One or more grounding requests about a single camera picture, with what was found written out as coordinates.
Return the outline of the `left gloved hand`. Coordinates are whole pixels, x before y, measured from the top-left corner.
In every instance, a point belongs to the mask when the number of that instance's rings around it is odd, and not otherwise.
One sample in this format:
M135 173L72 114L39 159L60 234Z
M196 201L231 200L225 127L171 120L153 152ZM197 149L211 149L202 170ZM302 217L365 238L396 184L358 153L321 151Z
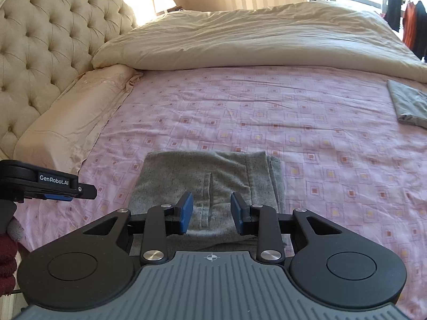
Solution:
M6 232L1 234L0 255L0 295L10 295L15 288L17 271L16 255L18 245L25 237L25 230L20 222L13 217L6 226Z

